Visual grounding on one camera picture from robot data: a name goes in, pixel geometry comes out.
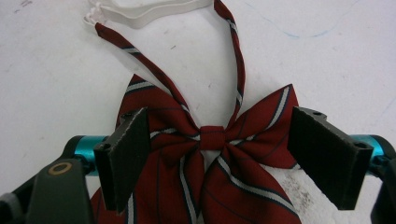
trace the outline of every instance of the blue pen mark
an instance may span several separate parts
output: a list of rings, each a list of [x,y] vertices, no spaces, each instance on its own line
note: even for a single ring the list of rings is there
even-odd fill
[[[316,38],[316,37],[321,37],[321,36],[327,35],[328,33],[330,33],[332,30],[334,30],[334,29],[339,25],[339,23],[344,19],[344,17],[345,17],[347,14],[349,14],[349,13],[352,11],[352,8],[353,8],[354,6],[356,6],[356,4],[359,3],[359,1],[361,1],[361,0],[357,0],[357,1],[355,1],[354,3],[352,3],[352,4],[350,5],[350,7],[348,8],[348,10],[338,18],[338,20],[335,22],[335,24],[334,24],[330,29],[327,29],[327,30],[318,32],[318,33],[315,34],[315,35],[306,35],[306,36],[297,35],[297,34],[292,34],[292,33],[288,32],[288,31],[283,30],[283,29],[280,28],[275,22],[271,21],[270,19],[268,19],[267,17],[265,17],[264,15],[262,15],[262,14],[260,13],[260,11],[257,10],[257,8],[255,8],[253,5],[251,5],[250,3],[247,3],[247,2],[245,2],[245,1],[244,1],[244,3],[245,3],[247,6],[249,6],[253,11],[255,11],[257,14],[259,14],[260,17],[262,17],[262,19],[264,19],[265,21],[268,21],[268,22],[270,22],[271,24],[273,24],[273,25],[275,26],[275,28],[276,28],[278,31],[282,32],[283,34],[285,34],[286,36],[288,36],[288,37],[290,37],[290,38],[293,38],[293,39],[300,39],[300,38]]]

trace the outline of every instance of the white elastic band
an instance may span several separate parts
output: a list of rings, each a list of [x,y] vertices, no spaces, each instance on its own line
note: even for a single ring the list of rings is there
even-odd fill
[[[97,22],[115,21],[138,29],[160,17],[185,13],[211,5],[213,0],[170,0],[142,7],[121,7],[114,0],[88,0],[93,5],[84,21],[94,30]]]
[[[5,193],[0,197],[0,202],[4,202],[8,205],[9,210],[12,214],[12,219],[23,216],[20,200],[13,193]]]

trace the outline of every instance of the red bow tie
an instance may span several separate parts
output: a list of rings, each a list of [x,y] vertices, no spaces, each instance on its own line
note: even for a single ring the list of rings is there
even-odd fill
[[[288,196],[260,166],[292,168],[286,149],[294,89],[286,86],[265,97],[236,119],[242,104],[245,68],[233,15],[220,0],[215,10],[230,24],[237,61],[237,97],[226,129],[198,128],[172,80],[130,42],[97,23],[99,36],[132,54],[171,92],[134,76],[122,100],[119,116],[148,108],[152,151],[127,208],[128,223],[301,223]],[[205,171],[202,151],[220,154]],[[122,223],[92,198],[97,223]]]

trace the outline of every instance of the striped bow tie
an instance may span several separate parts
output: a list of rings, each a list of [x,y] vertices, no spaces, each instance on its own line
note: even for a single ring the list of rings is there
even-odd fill
[[[245,84],[243,57],[233,15],[220,0],[215,10],[230,24],[237,61],[236,103],[225,129],[198,128],[172,80],[120,34],[95,25],[99,36],[136,57],[171,92],[137,75],[129,83],[119,117],[148,108],[152,151],[126,214],[106,211],[101,194],[93,196],[96,223],[196,223],[200,214],[205,223],[301,223],[284,190],[260,166],[296,164],[286,149],[291,110],[297,105],[294,89],[289,85],[270,94],[237,119]],[[218,156],[205,167],[207,151]]]

